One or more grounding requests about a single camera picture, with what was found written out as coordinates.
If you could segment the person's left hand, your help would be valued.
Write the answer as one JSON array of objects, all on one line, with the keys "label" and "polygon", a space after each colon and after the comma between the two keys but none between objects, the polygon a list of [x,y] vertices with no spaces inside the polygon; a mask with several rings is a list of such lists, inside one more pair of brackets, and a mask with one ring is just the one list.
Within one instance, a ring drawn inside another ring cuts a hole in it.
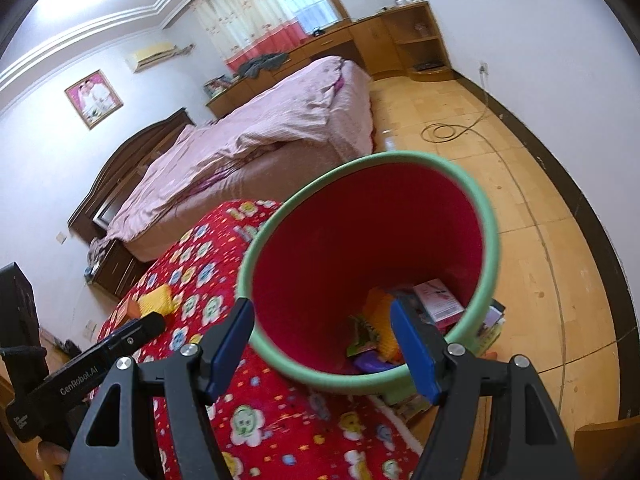
[{"label": "person's left hand", "polygon": [[68,456],[70,456],[70,452],[56,444],[44,441],[38,443],[37,457],[46,473],[44,475],[46,479],[63,479],[64,466],[68,461]]}]

